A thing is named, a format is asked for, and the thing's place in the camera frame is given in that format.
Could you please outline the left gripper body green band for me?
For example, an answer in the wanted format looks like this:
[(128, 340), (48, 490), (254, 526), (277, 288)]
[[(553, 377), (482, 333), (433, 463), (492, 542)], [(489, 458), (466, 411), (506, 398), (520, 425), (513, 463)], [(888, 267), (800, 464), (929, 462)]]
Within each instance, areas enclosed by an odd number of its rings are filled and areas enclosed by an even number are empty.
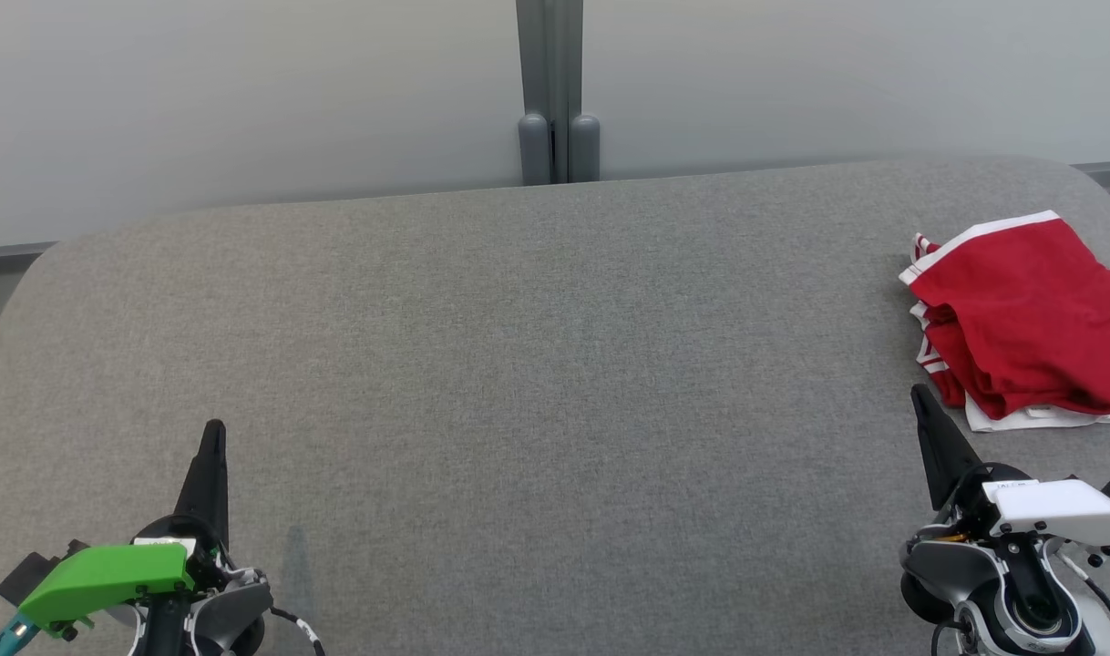
[(72, 541), (60, 558), (17, 566), (17, 634), (77, 636), (108, 613), (137, 636), (243, 636), (246, 569), (204, 524), (155, 519), (125, 544)]

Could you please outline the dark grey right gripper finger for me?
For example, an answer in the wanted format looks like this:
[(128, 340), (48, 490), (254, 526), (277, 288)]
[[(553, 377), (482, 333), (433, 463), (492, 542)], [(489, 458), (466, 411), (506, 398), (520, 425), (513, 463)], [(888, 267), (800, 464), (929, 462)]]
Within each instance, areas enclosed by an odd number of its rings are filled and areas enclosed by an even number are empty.
[(917, 438), (931, 509), (940, 511), (952, 499), (956, 490), (967, 485), (983, 461), (926, 384), (910, 387), (910, 402), (916, 412)]

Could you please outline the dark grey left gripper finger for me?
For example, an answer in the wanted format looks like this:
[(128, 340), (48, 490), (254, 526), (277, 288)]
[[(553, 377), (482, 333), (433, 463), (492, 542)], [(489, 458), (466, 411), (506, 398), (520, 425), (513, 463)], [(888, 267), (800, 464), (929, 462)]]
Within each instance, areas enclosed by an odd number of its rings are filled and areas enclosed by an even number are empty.
[(230, 546), (226, 437), (221, 420), (208, 421), (173, 509), (204, 524), (223, 548)]

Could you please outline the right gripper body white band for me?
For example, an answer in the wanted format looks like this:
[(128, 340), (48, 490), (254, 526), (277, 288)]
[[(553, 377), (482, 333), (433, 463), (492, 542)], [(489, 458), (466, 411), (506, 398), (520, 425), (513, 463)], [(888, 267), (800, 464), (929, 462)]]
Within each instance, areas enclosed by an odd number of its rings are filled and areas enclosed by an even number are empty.
[(1110, 547), (1110, 497), (1083, 480), (1040, 481), (1013, 466), (980, 464), (960, 476), (937, 524), (968, 541), (1035, 535)]

